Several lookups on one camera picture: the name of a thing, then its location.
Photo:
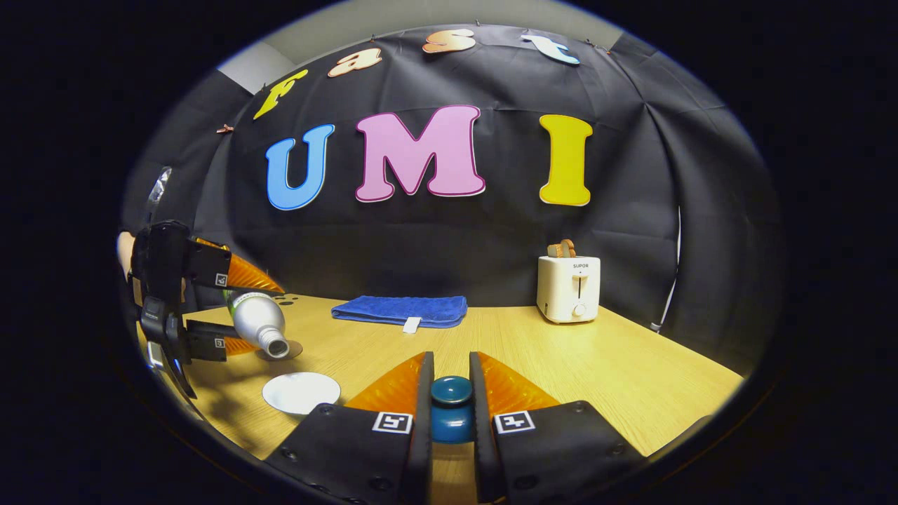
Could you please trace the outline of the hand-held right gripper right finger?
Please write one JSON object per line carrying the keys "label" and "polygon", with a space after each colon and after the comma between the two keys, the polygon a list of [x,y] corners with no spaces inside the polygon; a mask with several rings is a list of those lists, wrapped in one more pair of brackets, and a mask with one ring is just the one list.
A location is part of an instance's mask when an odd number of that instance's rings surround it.
{"label": "hand-held right gripper right finger", "polygon": [[474,468],[485,505],[590,505],[645,456],[586,400],[561,403],[480,351],[469,354]]}

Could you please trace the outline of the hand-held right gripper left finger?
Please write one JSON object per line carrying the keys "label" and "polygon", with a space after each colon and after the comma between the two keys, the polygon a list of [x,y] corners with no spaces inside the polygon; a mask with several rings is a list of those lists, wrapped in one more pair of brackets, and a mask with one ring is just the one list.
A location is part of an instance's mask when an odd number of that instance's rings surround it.
{"label": "hand-held right gripper left finger", "polygon": [[324,505],[430,505],[434,377],[425,351],[346,405],[315,406],[266,463]]}

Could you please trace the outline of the blue teacup lid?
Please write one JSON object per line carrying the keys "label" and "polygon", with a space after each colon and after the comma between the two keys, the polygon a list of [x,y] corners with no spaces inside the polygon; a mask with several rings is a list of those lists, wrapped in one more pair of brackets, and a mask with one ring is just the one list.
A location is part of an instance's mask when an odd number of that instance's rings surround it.
{"label": "blue teacup lid", "polygon": [[431,435],[440,444],[474,441],[474,387],[468,378],[445,376],[430,387]]}

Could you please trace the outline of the silver green label water bottle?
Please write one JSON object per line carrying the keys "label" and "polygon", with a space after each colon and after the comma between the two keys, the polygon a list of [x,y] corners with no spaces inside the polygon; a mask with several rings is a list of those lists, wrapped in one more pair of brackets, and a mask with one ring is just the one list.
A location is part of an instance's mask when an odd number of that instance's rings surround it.
{"label": "silver green label water bottle", "polygon": [[262,292],[224,291],[225,303],[235,332],[244,341],[256,346],[270,358],[288,355],[290,345],[283,331],[286,320],[279,304]]}

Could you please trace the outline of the round brown coaster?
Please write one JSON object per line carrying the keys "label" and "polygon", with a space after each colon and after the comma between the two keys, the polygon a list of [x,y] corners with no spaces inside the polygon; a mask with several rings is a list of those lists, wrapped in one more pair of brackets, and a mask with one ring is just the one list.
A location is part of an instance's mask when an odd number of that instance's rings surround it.
{"label": "round brown coaster", "polygon": [[288,351],[285,352],[282,357],[272,357],[267,354],[266,351],[263,351],[263,349],[257,349],[255,355],[258,358],[263,359],[264,361],[288,361],[288,359],[298,357],[302,353],[302,351],[304,351],[304,348],[302,348],[302,345],[299,342],[287,341],[286,344],[288,345]]}

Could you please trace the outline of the folded blue towel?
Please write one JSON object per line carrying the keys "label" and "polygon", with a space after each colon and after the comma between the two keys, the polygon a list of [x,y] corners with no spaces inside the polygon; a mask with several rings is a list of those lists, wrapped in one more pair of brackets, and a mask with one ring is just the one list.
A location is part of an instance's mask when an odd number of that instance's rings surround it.
{"label": "folded blue towel", "polygon": [[458,326],[468,311],[466,297],[378,297],[362,295],[331,309],[334,319],[398,324],[417,318],[420,328],[446,329]]}

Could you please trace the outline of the black backdrop cloth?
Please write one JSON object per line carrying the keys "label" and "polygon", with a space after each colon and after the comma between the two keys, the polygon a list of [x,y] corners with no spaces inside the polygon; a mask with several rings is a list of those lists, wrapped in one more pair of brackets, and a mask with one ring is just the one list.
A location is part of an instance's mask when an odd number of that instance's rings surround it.
{"label": "black backdrop cloth", "polygon": [[467,25],[468,48],[424,50],[452,30],[336,49],[256,95],[212,72],[138,158],[119,230],[170,167],[159,220],[290,292],[474,307],[532,306],[538,257],[569,238],[602,262],[602,307],[752,370],[782,314],[784,225],[724,100],[629,34]]}

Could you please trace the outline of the white toaster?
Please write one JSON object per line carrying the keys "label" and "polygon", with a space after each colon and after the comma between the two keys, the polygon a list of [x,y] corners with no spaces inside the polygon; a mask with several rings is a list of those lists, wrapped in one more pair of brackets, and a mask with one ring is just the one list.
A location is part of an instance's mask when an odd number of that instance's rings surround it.
{"label": "white toaster", "polygon": [[602,281],[598,257],[555,258],[537,262],[536,306],[553,323],[586,323],[596,319]]}

